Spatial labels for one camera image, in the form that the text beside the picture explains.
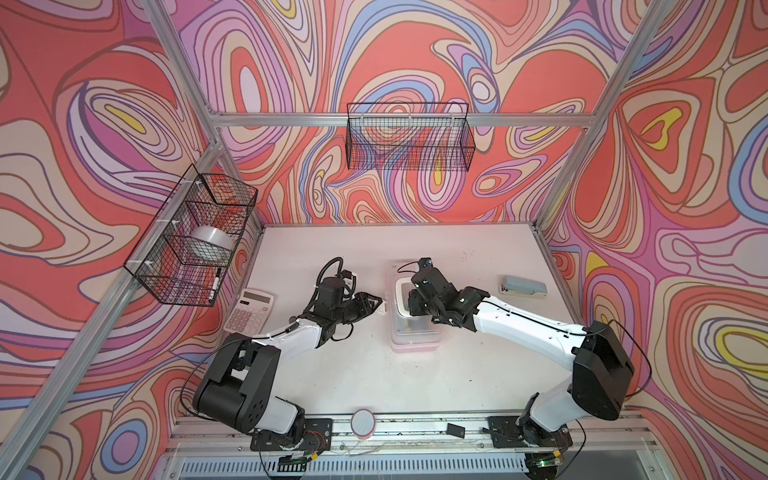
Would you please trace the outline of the grey stapler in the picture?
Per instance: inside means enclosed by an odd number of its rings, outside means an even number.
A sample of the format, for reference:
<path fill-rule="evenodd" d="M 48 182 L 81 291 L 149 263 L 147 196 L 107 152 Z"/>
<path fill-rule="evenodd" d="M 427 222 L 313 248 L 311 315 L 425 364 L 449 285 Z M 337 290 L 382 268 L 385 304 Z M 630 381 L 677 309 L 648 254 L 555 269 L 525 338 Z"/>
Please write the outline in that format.
<path fill-rule="evenodd" d="M 541 298 L 548 294 L 547 286 L 540 281 L 515 276 L 505 276 L 499 284 L 499 293 L 505 296 Z"/>

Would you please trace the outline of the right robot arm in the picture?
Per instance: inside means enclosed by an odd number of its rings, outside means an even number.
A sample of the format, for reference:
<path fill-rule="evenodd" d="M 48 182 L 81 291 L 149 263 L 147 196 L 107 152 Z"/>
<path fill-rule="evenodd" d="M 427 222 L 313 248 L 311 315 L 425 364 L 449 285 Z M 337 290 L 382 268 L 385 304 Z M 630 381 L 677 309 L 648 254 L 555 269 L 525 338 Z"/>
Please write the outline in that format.
<path fill-rule="evenodd" d="M 571 421 L 618 419 L 635 368 L 611 326 L 563 323 L 515 307 L 490 292 L 461 290 L 423 257 L 415 262 L 408 303 L 435 324 L 496 336 L 525 347 L 570 373 L 544 393 L 533 394 L 517 420 L 528 434 L 549 434 Z"/>

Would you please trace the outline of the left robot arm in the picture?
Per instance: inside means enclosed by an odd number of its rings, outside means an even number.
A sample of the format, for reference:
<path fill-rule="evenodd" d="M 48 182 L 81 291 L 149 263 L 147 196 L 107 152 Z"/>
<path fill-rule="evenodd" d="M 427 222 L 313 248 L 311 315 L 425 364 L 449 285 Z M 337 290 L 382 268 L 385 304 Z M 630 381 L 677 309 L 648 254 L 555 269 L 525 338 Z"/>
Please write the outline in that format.
<path fill-rule="evenodd" d="M 304 409 L 272 393 L 278 367 L 332 341 L 339 325 L 352 326 L 384 303 L 357 291 L 348 277 L 342 273 L 321 280 L 304 311 L 276 333 L 230 335 L 195 390 L 193 410 L 243 434 L 266 431 L 299 442 Z"/>

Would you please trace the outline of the silver duct tape roll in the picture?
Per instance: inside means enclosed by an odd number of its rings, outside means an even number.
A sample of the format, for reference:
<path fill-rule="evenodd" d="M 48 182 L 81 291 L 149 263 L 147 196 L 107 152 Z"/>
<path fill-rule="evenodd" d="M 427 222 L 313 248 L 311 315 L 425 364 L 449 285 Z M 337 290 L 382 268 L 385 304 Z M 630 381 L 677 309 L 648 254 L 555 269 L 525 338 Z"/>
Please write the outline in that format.
<path fill-rule="evenodd" d="M 189 249 L 196 259 L 212 265 L 222 265 L 234 249 L 232 237 L 213 226 L 198 226 L 190 234 Z"/>

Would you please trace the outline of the small black block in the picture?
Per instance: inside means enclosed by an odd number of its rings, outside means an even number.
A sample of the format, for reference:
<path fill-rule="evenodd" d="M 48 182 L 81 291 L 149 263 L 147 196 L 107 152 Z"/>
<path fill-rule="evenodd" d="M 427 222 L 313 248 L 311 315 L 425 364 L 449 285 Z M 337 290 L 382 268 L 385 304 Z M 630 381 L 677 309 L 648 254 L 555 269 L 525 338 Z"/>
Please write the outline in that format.
<path fill-rule="evenodd" d="M 446 425 L 446 434 L 455 438 L 464 439 L 466 436 L 466 429 L 463 426 L 448 423 Z"/>

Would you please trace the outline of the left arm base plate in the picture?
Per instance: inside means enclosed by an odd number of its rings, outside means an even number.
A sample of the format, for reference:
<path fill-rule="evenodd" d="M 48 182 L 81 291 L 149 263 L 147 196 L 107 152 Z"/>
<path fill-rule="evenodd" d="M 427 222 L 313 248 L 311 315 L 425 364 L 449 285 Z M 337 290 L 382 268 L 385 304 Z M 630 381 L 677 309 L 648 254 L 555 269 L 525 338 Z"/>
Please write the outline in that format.
<path fill-rule="evenodd" d="M 330 417 L 301 418 L 287 434 L 257 431 L 250 450 L 256 453 L 323 453 L 332 446 L 333 420 Z"/>

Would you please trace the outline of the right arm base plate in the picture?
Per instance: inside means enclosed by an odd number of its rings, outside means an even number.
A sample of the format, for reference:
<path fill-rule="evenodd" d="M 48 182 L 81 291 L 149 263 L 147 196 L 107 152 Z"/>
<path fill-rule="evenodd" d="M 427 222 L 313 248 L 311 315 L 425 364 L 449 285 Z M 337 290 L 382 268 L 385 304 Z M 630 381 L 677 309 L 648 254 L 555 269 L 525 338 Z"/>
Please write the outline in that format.
<path fill-rule="evenodd" d="M 489 416 L 487 434 L 495 448 L 534 448 L 565 451 L 573 446 L 570 430 L 561 426 L 546 431 L 530 419 L 518 421 L 518 416 Z"/>

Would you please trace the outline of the white calculator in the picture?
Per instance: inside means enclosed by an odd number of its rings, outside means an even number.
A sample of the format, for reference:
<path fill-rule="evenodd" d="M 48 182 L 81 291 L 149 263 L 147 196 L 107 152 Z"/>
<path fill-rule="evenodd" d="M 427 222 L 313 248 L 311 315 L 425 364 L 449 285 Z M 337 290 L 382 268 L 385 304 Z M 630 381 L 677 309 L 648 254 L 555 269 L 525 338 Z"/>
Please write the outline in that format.
<path fill-rule="evenodd" d="M 224 322 L 224 331 L 257 337 L 271 314 L 275 297 L 261 290 L 245 288 Z"/>

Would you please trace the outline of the pink tape roll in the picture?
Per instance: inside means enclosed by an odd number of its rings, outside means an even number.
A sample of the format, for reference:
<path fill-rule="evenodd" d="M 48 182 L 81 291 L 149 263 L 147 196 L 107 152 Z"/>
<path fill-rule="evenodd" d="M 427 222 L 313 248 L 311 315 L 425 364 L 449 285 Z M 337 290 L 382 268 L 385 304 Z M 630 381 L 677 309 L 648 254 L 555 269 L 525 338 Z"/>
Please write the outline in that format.
<path fill-rule="evenodd" d="M 358 409 L 351 416 L 350 428 L 353 435 L 359 440 L 372 437 L 376 429 L 375 415 L 368 409 Z"/>

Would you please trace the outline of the black marker pen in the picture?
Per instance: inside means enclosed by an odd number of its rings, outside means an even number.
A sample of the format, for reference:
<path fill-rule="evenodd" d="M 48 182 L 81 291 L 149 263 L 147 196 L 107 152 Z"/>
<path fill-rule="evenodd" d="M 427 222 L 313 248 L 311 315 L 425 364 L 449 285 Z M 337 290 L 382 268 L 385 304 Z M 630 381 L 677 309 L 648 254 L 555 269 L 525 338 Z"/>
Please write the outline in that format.
<path fill-rule="evenodd" d="M 216 297 L 218 289 L 219 289 L 219 285 L 221 283 L 221 276 L 222 276 L 222 268 L 218 267 L 216 269 L 215 274 L 214 274 L 213 283 L 212 283 L 212 285 L 210 287 L 209 294 L 208 294 L 208 302 L 210 304 L 214 303 L 215 297 Z"/>

